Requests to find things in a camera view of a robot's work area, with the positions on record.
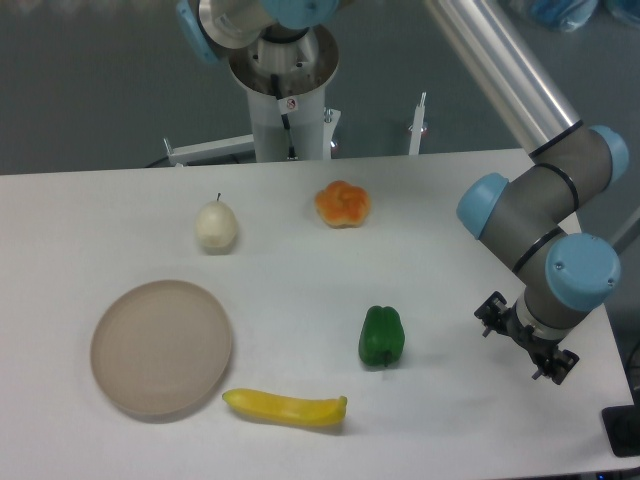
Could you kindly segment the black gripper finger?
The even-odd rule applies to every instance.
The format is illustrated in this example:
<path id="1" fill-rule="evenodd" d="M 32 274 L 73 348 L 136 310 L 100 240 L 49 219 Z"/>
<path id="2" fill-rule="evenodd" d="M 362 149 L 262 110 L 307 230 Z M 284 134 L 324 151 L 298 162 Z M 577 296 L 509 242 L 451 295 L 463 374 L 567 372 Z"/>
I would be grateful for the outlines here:
<path id="1" fill-rule="evenodd" d="M 483 337 L 488 337 L 492 332 L 506 336 L 508 334 L 508 306 L 504 296 L 494 291 L 474 312 L 476 319 L 480 320 L 484 330 Z"/>
<path id="2" fill-rule="evenodd" d="M 559 350 L 556 346 L 552 349 L 533 353 L 531 359 L 537 367 L 532 379 L 537 380 L 545 377 L 556 385 L 561 385 L 580 361 L 580 357 L 574 352 Z"/>

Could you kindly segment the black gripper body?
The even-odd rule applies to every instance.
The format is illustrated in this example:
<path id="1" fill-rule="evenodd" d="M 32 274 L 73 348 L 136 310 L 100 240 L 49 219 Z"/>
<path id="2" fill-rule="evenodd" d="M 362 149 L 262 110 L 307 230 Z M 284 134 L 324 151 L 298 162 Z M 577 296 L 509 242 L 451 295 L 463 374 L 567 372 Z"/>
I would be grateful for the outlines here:
<path id="1" fill-rule="evenodd" d="M 544 325 L 526 305 L 513 305 L 506 314 L 505 326 L 507 335 L 531 356 L 552 356 L 565 338 L 564 329 Z"/>

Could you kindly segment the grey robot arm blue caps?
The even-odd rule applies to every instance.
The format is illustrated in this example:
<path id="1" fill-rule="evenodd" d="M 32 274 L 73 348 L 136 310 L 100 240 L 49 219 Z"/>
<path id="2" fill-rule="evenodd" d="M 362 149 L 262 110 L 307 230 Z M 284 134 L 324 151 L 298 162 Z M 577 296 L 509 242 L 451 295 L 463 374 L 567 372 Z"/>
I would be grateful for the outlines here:
<path id="1" fill-rule="evenodd" d="M 561 221 L 625 172 L 623 139 L 586 127 L 493 1 L 426 5 L 532 167 L 515 180 L 489 174 L 457 216 L 525 286 L 514 304 L 493 294 L 476 311 L 487 332 L 512 338 L 539 375 L 564 381 L 577 356 L 561 341 L 614 290 L 616 250 Z M 206 63 L 227 59 L 249 97 L 256 158 L 330 155 L 324 87 L 338 64 L 326 22 L 338 1 L 180 1 L 177 20 Z"/>

